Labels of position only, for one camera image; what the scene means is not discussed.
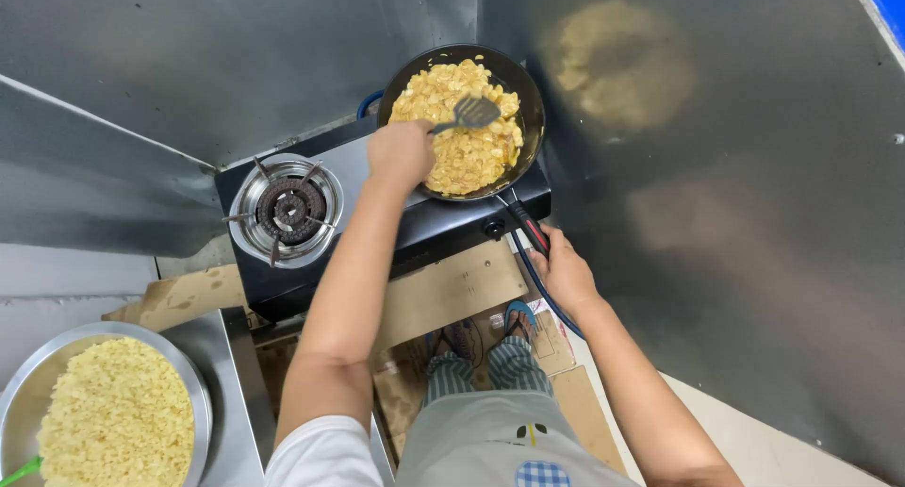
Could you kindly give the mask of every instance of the red and black pan handle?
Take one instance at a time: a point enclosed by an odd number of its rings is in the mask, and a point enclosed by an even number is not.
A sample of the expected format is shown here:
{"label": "red and black pan handle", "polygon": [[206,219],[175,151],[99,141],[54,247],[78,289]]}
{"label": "red and black pan handle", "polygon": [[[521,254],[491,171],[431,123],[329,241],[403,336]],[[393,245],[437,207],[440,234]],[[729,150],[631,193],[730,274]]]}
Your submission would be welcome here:
{"label": "red and black pan handle", "polygon": [[506,200],[502,197],[499,197],[499,199],[506,204],[506,209],[509,210],[512,218],[516,220],[518,226],[525,232],[527,240],[531,241],[531,246],[534,247],[534,250],[539,251],[544,254],[544,257],[549,259],[550,238],[540,229],[540,224],[527,213],[525,205],[518,198],[512,204],[506,203]]}

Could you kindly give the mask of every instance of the metal bowl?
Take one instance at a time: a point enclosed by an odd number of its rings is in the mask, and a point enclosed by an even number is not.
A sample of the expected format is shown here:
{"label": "metal bowl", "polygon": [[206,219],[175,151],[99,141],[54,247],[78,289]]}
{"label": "metal bowl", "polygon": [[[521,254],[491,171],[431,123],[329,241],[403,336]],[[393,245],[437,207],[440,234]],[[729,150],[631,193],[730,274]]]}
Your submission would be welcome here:
{"label": "metal bowl", "polygon": [[[195,442],[183,485],[198,485],[213,425],[211,398],[203,378],[192,361],[169,340],[141,326],[114,321],[91,323],[62,333],[19,367],[0,396],[0,477],[38,455],[41,419],[50,408],[53,385],[66,371],[69,359],[90,346],[124,337],[141,340],[164,355],[186,384],[195,417]],[[39,474],[32,474],[16,483],[16,487],[28,485],[43,485],[43,480]]]}

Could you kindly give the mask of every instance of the black frying pan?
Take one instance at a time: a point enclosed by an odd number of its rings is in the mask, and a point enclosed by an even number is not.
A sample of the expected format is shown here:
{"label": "black frying pan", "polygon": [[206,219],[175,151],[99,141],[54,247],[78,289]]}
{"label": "black frying pan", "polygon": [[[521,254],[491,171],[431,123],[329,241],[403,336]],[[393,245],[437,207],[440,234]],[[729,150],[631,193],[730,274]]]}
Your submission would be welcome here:
{"label": "black frying pan", "polygon": [[[484,56],[484,58],[475,59],[479,55]],[[496,196],[506,204],[506,209],[512,214],[512,218],[518,222],[521,229],[525,231],[535,250],[549,257],[549,238],[541,232],[537,221],[527,214],[524,205],[516,196],[515,190],[503,193],[511,189],[512,184],[525,174],[525,171],[534,163],[537,151],[540,150],[540,142],[544,137],[544,104],[540,100],[540,92],[537,91],[537,85],[535,85],[534,80],[527,75],[525,68],[521,67],[520,64],[501,52],[469,43],[446,45],[428,50],[405,63],[405,66],[396,72],[389,84],[387,84],[387,89],[384,91],[384,97],[380,100],[378,109],[378,126],[383,126],[389,122],[390,115],[393,112],[393,102],[399,98],[399,95],[408,86],[408,81],[413,75],[416,75],[421,70],[430,71],[430,65],[459,64],[466,59],[472,59],[475,63],[483,64],[485,68],[491,70],[490,82],[494,86],[499,84],[503,86],[503,90],[507,93],[513,91],[518,93],[519,107],[516,113],[516,123],[521,128],[525,144],[521,146],[521,152],[518,154],[513,167],[507,168],[503,175],[500,176],[500,179],[482,186],[474,192],[463,195],[443,195],[427,188],[423,184],[422,190],[435,199],[454,202],[474,201],[475,199]],[[514,198],[512,203],[503,199],[506,194],[512,195]]]}

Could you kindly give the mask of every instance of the white t-shirt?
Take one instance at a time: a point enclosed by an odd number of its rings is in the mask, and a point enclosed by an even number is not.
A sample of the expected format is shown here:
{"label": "white t-shirt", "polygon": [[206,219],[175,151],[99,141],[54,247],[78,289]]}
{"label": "white t-shirt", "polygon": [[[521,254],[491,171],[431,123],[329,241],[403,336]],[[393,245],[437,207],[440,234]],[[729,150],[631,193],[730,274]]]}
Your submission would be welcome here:
{"label": "white t-shirt", "polygon": [[[323,416],[280,443],[268,485],[380,485],[368,433],[349,416]],[[445,396],[406,434],[397,485],[636,485],[589,454],[557,402],[540,392]]]}

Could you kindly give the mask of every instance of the gas stove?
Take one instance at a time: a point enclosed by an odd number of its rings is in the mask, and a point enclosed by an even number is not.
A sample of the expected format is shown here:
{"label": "gas stove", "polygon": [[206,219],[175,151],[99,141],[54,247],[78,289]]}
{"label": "gas stove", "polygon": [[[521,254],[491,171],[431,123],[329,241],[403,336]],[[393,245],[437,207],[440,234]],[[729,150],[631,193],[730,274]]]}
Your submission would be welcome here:
{"label": "gas stove", "polygon": [[[368,177],[375,116],[218,174],[214,182],[249,308],[271,321],[304,312]],[[538,164],[513,189],[539,220],[550,187]],[[495,198],[451,203],[415,190],[405,201],[390,277],[499,239],[518,225]]]}

